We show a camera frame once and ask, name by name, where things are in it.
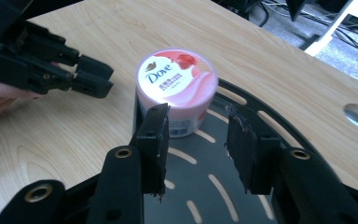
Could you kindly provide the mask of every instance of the wooden table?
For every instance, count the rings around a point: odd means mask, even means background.
[[[67,45],[111,64],[115,86],[101,100],[51,91],[0,113],[0,211],[22,187],[58,179],[67,188],[101,171],[106,152],[127,145],[134,74],[149,53],[170,47],[205,56],[218,75],[292,122],[358,189],[358,81],[208,0],[97,1],[33,19]]]

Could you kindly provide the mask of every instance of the dove logo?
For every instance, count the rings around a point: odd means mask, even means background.
[[[146,78],[150,81],[151,84],[153,84],[158,80],[159,77],[163,77],[170,70],[172,70],[172,68],[169,64],[167,64],[163,69],[158,70],[156,73],[147,74]]]

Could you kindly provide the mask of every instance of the pink jar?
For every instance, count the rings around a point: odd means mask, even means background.
[[[170,137],[195,132],[205,118],[218,78],[210,63],[186,49],[162,49],[145,58],[136,74],[136,92],[143,114],[168,103]]]

